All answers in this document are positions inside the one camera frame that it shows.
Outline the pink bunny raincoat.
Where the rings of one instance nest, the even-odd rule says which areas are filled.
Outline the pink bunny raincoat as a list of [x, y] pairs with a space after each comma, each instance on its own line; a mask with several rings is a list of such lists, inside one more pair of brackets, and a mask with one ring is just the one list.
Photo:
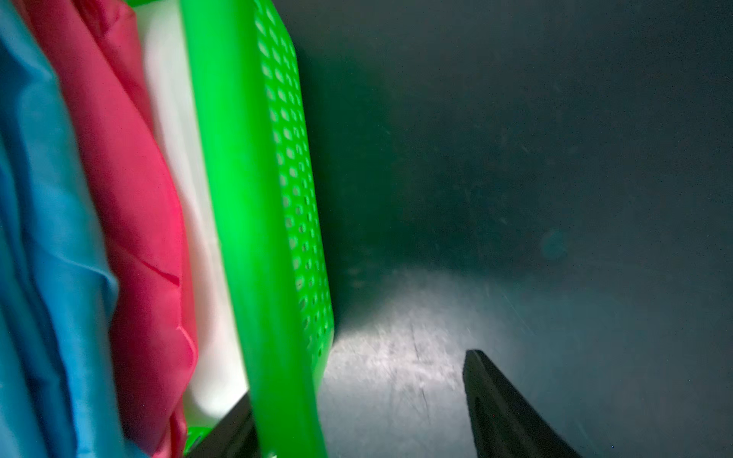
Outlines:
[[179, 457], [197, 327], [181, 202], [153, 133], [136, 15], [122, 1], [17, 7], [59, 77], [119, 281], [110, 337], [122, 427], [151, 456]]

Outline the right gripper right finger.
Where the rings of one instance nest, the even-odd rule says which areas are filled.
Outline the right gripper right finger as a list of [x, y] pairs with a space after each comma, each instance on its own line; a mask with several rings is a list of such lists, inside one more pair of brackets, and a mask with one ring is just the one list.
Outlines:
[[479, 457], [578, 456], [484, 352], [466, 352], [463, 381]]

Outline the blue raincoat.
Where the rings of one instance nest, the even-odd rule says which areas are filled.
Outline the blue raincoat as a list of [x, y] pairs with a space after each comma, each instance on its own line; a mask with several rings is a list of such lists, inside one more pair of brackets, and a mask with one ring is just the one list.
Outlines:
[[[1, 292], [15, 386], [3, 426], [15, 453], [137, 457], [119, 419], [108, 336], [118, 282], [106, 261], [57, 75], [1, 5]], [[12, 422], [15, 393], [24, 419]]]

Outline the green plastic basket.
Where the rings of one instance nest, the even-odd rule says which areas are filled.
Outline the green plastic basket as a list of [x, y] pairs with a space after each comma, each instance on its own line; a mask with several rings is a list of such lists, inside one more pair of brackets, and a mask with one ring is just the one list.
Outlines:
[[334, 338], [295, 45], [270, 1], [178, 1], [261, 457], [323, 457]]

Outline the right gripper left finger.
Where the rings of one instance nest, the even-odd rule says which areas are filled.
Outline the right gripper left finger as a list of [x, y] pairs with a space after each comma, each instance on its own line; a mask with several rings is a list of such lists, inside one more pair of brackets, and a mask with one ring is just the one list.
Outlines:
[[202, 439], [196, 439], [186, 457], [260, 458], [261, 448], [249, 394]]

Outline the white raincoat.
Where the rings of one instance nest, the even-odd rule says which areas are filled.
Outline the white raincoat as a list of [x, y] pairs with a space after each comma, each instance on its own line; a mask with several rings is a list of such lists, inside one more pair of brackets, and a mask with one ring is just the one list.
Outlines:
[[199, 343], [184, 395], [190, 425], [213, 427], [246, 395], [244, 358], [223, 269], [177, 1], [136, 7], [155, 135], [179, 193]]

